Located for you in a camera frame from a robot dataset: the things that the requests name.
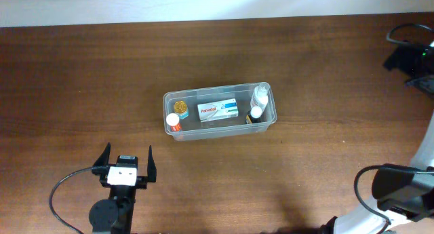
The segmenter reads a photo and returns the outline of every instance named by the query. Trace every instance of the white bottle cap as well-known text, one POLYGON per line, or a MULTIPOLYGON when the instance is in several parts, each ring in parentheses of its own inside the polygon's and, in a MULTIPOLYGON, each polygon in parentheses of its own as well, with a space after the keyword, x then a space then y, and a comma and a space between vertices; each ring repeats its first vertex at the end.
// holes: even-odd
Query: white bottle cap
POLYGON ((175 126, 178 125, 179 123, 179 116, 175 113, 171 113, 169 114, 166 118, 165 121, 167 122, 168 125, 170 126, 175 126))
POLYGON ((267 82, 261 82, 258 87, 258 96, 266 96, 269 90, 270 85, 267 82))
POLYGON ((260 109, 259 106, 254 106, 252 108, 252 110, 250 111, 250 115, 253 118, 257 119, 257 118, 259 118, 262 115, 262 109, 260 109))

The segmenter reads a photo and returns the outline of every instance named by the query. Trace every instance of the gold lid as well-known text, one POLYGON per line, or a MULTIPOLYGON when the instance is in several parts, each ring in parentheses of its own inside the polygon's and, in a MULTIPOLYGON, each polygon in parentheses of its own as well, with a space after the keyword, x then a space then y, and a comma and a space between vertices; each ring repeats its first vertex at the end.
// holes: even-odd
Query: gold lid
POLYGON ((184 101, 175 102, 174 110, 175 113, 184 113, 187 111, 187 104, 184 101))

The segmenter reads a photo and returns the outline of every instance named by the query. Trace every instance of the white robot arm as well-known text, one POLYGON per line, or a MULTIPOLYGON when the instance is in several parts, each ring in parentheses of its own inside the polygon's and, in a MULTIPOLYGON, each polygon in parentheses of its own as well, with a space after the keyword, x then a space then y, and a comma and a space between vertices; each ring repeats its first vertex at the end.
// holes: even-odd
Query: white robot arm
MULTIPOLYGON (((426 170, 429 167, 434 168, 434 115, 428 126, 425 138, 422 141, 416 155, 412 158, 410 166, 420 170, 426 170)), ((378 201, 371 195, 365 203, 372 209, 389 217, 391 223, 386 230, 397 225, 411 222, 406 215, 394 211, 382 211, 377 208, 378 201)), ((332 228, 333 234, 376 234, 382 231, 386 224, 385 219, 369 212, 362 205, 347 215, 341 216, 334 220, 332 228)))

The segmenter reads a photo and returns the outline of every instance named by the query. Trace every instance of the jar lid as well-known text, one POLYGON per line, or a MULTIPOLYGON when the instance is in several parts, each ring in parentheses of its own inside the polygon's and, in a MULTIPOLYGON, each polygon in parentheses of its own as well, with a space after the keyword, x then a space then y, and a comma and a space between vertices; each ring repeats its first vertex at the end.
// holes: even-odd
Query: jar lid
POLYGON ((184 113, 187 111, 187 104, 184 101, 178 101, 174 104, 175 113, 184 113))
POLYGON ((168 125, 170 126, 175 126, 178 125, 179 123, 179 116, 175 113, 171 113, 169 114, 166 118, 165 121, 167 122, 168 125))
POLYGON ((262 115, 262 109, 260 109, 259 106, 254 106, 250 111, 250 114, 252 115, 253 118, 257 119, 262 115))

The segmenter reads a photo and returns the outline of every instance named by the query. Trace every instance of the white wall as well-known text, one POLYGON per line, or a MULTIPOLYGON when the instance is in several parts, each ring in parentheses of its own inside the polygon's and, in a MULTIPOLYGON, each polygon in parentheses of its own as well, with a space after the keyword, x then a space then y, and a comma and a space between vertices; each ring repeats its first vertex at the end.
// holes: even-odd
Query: white wall
POLYGON ((434 0, 0 0, 0 26, 428 12, 434 0))

